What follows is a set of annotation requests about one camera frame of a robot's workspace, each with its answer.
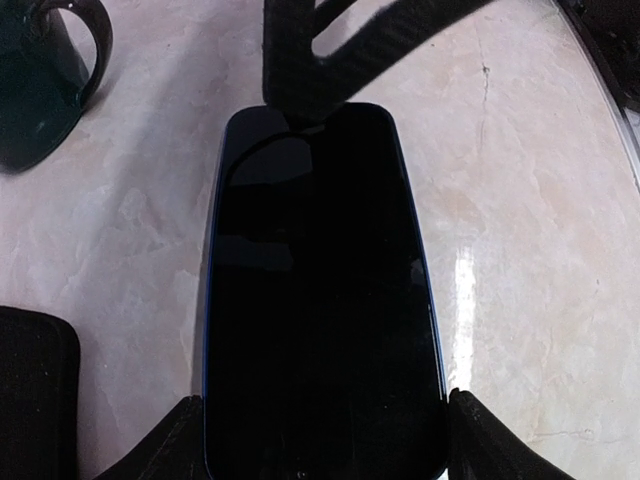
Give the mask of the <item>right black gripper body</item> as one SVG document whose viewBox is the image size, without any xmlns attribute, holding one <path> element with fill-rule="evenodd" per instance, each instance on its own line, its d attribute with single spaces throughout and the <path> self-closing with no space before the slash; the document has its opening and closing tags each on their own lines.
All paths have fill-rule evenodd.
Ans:
<svg viewBox="0 0 640 480">
<path fill-rule="evenodd" d="M 639 112 L 639 1 L 560 1 L 619 106 Z"/>
</svg>

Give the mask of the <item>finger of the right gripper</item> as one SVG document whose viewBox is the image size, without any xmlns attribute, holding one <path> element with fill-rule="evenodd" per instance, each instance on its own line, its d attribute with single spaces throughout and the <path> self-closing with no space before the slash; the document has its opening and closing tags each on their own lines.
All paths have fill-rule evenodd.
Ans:
<svg viewBox="0 0 640 480">
<path fill-rule="evenodd" d="M 353 4 L 264 3 L 262 95 L 267 106 L 297 120 L 321 122 L 424 42 L 487 2 L 393 1 L 334 52 L 316 55 L 313 40 Z"/>
</svg>

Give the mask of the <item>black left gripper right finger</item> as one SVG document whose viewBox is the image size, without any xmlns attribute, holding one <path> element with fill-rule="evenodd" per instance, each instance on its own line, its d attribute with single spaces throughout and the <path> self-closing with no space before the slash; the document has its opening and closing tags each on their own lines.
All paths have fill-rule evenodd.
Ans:
<svg viewBox="0 0 640 480">
<path fill-rule="evenodd" d="M 450 479 L 570 480 L 522 442 L 471 392 L 449 395 Z"/>
</svg>

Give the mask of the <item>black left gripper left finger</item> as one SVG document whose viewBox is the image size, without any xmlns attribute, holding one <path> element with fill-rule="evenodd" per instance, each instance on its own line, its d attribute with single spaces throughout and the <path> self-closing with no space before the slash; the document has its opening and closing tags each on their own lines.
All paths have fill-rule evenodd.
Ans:
<svg viewBox="0 0 640 480">
<path fill-rule="evenodd" d="M 180 400 L 127 455 L 97 479 L 207 479 L 203 405 L 198 395 Z"/>
</svg>

